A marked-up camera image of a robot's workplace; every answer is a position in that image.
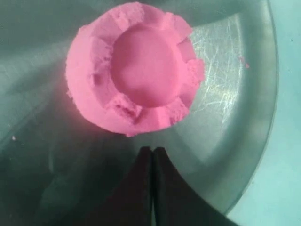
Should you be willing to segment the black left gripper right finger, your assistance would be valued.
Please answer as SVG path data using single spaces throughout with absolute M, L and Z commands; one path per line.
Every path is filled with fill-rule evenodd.
M 182 178 L 165 149 L 153 151 L 153 200 L 158 226 L 235 226 Z

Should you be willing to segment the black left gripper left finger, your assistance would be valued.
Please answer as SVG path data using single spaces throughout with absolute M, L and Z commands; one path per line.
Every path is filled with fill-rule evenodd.
M 106 201 L 79 226 L 150 226 L 152 217 L 152 151 L 142 147 L 127 176 Z

